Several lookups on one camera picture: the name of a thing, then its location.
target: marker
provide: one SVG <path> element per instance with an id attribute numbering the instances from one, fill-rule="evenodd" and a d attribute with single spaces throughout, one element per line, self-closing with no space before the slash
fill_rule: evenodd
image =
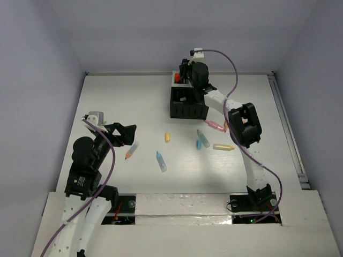
<path id="1" fill-rule="evenodd" d="M 138 142 L 138 141 L 135 141 L 135 142 L 133 143 L 133 145 L 130 147 L 130 149 L 128 150 L 128 152 L 126 153 L 126 155 L 125 155 L 125 160 L 126 160 L 127 158 L 130 158 L 130 157 L 131 157 L 131 155 L 136 151 L 136 149 L 137 149 L 138 146 L 139 146 L 139 142 Z"/>

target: white wall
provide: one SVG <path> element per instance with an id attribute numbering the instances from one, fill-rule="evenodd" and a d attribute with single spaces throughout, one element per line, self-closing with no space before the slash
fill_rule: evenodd
<path id="1" fill-rule="evenodd" d="M 320 0 L 277 71 L 312 188 L 343 254 L 343 1 Z"/>
<path id="2" fill-rule="evenodd" d="M 84 79 L 45 0 L 0 1 L 0 256 L 31 256 Z"/>
<path id="3" fill-rule="evenodd" d="M 316 0 L 50 0 L 86 71 L 170 71 L 194 47 L 276 70 Z M 210 69 L 232 69 L 208 54 Z"/>

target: blue marker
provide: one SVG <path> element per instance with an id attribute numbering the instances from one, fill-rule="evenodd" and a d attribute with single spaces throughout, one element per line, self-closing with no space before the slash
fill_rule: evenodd
<path id="1" fill-rule="evenodd" d="M 202 141 L 205 148 L 210 147 L 210 143 L 208 142 L 208 140 L 206 139 L 206 137 L 200 130 L 198 130 L 198 138 Z"/>
<path id="2" fill-rule="evenodd" d="M 162 155 L 159 152 L 156 152 L 156 159 L 157 159 L 157 161 L 159 163 L 161 171 L 162 172 L 166 172 L 167 171 L 167 166 L 166 166 L 166 164 L 165 164 L 165 162 L 163 160 Z"/>
<path id="3" fill-rule="evenodd" d="M 202 141 L 200 139 L 197 140 L 197 149 L 200 150 L 202 148 Z"/>

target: black container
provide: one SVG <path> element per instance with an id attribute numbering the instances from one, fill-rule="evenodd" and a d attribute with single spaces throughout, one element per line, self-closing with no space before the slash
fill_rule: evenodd
<path id="1" fill-rule="evenodd" d="M 206 119 L 208 107 L 198 102 L 190 87 L 171 87 L 170 117 L 173 119 Z"/>

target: white platform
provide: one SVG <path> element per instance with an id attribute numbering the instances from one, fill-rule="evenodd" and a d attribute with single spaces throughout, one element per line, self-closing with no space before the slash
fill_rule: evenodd
<path id="1" fill-rule="evenodd" d="M 229 193 L 246 191 L 246 174 L 240 151 L 222 152 L 212 147 L 198 151 L 197 129 L 210 144 L 232 144 L 228 133 L 210 128 L 201 120 L 169 118 L 171 76 L 87 76 L 79 100 L 57 192 L 63 192 L 72 163 L 72 145 L 80 137 L 92 135 L 81 121 L 89 111 L 103 111 L 108 123 L 137 125 L 140 142 L 134 155 L 124 160 L 129 146 L 116 148 L 116 165 L 109 185 L 120 193 Z M 210 82 L 227 93 L 234 85 L 233 75 L 213 75 Z M 262 125 L 261 155 L 265 165 L 281 178 L 286 190 L 301 190 L 286 137 L 266 75 L 241 75 L 233 99 L 252 102 Z M 207 119 L 223 124 L 223 116 L 209 110 Z M 165 132 L 171 142 L 164 142 Z M 156 161 L 159 151 L 168 171 L 162 173 Z M 101 166 L 102 178 L 111 165 L 111 153 Z M 274 190 L 279 185 L 267 177 Z"/>
<path id="2" fill-rule="evenodd" d="M 214 75 L 210 81 L 226 93 L 235 78 Z M 263 129 L 260 145 L 264 164 L 284 185 L 279 206 L 282 226 L 231 224 L 231 213 L 225 208 L 228 193 L 246 191 L 240 152 L 197 151 L 197 129 L 211 144 L 232 141 L 228 133 L 218 132 L 201 120 L 170 119 L 170 85 L 170 76 L 86 77 L 57 192 L 49 194 L 32 257 L 40 255 L 59 226 L 72 144 L 79 137 L 91 137 L 81 122 L 89 111 L 103 111 L 109 123 L 136 124 L 140 146 L 126 161 L 129 147 L 116 148 L 115 171 L 109 181 L 120 193 L 138 193 L 136 225 L 101 226 L 87 257 L 339 256 L 318 193 L 301 190 L 267 76 L 240 76 L 233 98 L 256 106 Z M 223 123 L 214 110 L 209 111 L 208 119 Z M 164 142 L 165 132 L 171 133 L 170 143 Z M 157 150 L 166 161 L 165 173 L 155 159 Z M 110 164 L 111 154 L 101 167 L 103 179 Z M 279 195 L 277 181 L 269 174 L 267 177 Z"/>
<path id="3" fill-rule="evenodd" d="M 282 226 L 230 225 L 230 212 L 218 200 L 225 198 L 137 195 L 137 224 L 102 225 L 87 257 L 340 256 L 317 191 L 285 191 Z M 32 257 L 58 228 L 63 203 L 63 193 L 49 194 Z"/>

